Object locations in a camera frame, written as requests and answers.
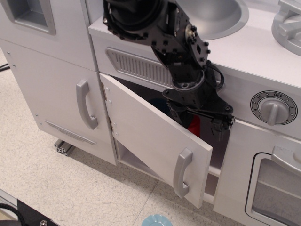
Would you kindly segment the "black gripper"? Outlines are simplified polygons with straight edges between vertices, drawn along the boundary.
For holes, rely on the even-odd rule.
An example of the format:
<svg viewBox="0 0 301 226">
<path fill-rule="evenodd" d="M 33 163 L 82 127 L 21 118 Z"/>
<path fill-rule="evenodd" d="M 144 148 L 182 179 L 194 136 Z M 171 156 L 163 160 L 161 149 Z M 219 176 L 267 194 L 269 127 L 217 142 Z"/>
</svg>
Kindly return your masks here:
<svg viewBox="0 0 301 226">
<path fill-rule="evenodd" d="M 198 78 L 171 72 L 172 89 L 163 91 L 172 118 L 186 129 L 193 115 L 211 119 L 211 131 L 216 141 L 221 142 L 229 133 L 234 122 L 233 107 L 221 99 L 217 90 L 224 85 L 224 75 L 220 73 L 220 83 L 216 82 L 214 70 L 197 72 Z"/>
</svg>

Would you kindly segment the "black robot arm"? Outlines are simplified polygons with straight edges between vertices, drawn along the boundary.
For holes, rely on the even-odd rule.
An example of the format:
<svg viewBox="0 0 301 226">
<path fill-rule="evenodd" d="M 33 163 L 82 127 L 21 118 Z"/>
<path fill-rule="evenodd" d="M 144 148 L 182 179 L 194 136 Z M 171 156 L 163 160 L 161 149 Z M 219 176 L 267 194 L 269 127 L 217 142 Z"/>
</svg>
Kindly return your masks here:
<svg viewBox="0 0 301 226">
<path fill-rule="evenodd" d="M 222 140 L 234 122 L 233 108 L 217 92 L 224 77 L 208 55 L 208 43 L 174 0 L 105 0 L 103 23 L 122 40 L 151 47 L 170 72 L 166 98 L 172 118 L 188 128 L 194 115 L 211 120 L 211 131 Z"/>
</svg>

